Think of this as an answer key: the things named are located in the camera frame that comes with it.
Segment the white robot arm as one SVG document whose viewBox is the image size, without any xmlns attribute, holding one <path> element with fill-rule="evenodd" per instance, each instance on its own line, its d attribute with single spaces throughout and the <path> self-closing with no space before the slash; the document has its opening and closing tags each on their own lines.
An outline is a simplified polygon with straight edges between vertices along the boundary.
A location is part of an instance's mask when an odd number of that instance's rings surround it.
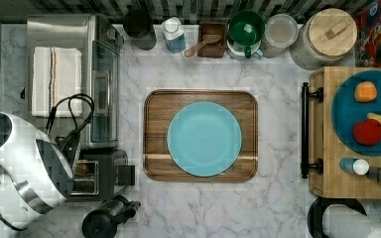
<svg viewBox="0 0 381 238">
<path fill-rule="evenodd" d="M 28 121 L 0 112 L 0 238 L 12 238 L 64 203 L 73 171 L 49 137 Z"/>
</svg>

